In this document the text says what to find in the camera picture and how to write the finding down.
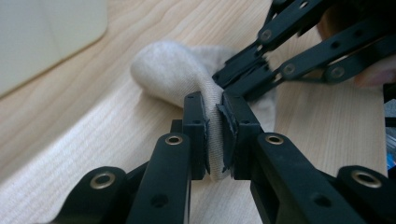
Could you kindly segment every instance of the table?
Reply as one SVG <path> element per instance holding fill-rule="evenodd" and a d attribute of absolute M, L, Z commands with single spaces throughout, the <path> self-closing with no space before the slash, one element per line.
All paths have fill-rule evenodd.
<path fill-rule="evenodd" d="M 0 217 L 42 223 L 90 170 L 129 172 L 147 161 L 180 108 L 147 96 L 129 74 L 147 44 L 164 39 L 242 49 L 262 26 L 270 1 L 112 0 L 105 35 L 0 99 Z M 318 42 L 316 31 L 270 55 L 277 65 Z M 386 173 L 379 89 L 285 83 L 276 132 L 319 169 L 358 164 Z M 247 181 L 192 183 L 191 223 L 260 223 Z"/>

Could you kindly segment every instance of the white cloth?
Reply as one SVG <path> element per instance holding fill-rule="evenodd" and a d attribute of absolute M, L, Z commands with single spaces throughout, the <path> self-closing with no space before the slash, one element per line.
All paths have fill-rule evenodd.
<path fill-rule="evenodd" d="M 234 50 L 219 46 L 187 48 L 176 42 L 153 43 L 142 49 L 134 58 L 131 74 L 134 80 L 152 96 L 182 107 L 184 97 L 200 91 L 204 98 L 208 123 L 208 161 L 210 177 L 220 180 L 223 173 L 221 117 L 216 104 L 221 103 L 223 89 L 212 79 Z M 266 93 L 250 105 L 265 132 L 275 126 L 276 94 Z"/>

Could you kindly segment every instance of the cloth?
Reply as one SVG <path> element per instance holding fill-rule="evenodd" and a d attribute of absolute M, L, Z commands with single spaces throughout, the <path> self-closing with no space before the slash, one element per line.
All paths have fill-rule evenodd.
<path fill-rule="evenodd" d="M 131 75 L 143 90 L 152 96 L 182 107 L 184 97 L 200 91 L 205 114 L 209 119 L 207 155 L 210 177 L 220 180 L 223 172 L 221 116 L 216 104 L 221 103 L 223 89 L 212 79 L 235 51 L 220 46 L 188 48 L 177 42 L 153 43 L 142 49 L 131 65 Z M 269 91 L 257 102 L 250 104 L 265 132 L 275 126 L 276 92 Z"/>

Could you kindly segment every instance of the light wood surface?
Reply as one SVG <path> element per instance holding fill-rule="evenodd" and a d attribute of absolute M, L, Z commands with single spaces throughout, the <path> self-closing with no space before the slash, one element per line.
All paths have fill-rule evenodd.
<path fill-rule="evenodd" d="M 108 28 L 99 41 L 0 99 L 0 223 L 48 222 L 90 170 L 129 172 L 149 159 L 182 111 L 133 82 L 129 65 L 140 49 L 164 39 L 242 49 L 254 40 L 269 4 L 109 1 Z M 317 42 L 312 31 L 270 59 L 280 64 Z M 380 90 L 349 82 L 282 84 L 276 132 L 331 175 L 348 164 L 386 172 Z M 191 223 L 260 222 L 248 182 L 193 182 Z"/>

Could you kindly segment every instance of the folded fabric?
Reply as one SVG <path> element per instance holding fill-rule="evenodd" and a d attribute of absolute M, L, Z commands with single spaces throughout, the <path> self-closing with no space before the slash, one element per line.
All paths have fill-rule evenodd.
<path fill-rule="evenodd" d="M 131 65 L 131 75 L 142 89 L 152 96 L 182 107 L 184 97 L 200 91 L 208 118 L 207 161 L 212 180 L 227 176 L 223 172 L 221 116 L 216 104 L 221 103 L 223 89 L 212 75 L 224 66 L 235 51 L 220 46 L 187 48 L 177 42 L 153 43 L 142 49 Z M 254 114 L 265 132 L 275 126 L 276 93 L 269 91 L 251 103 Z"/>

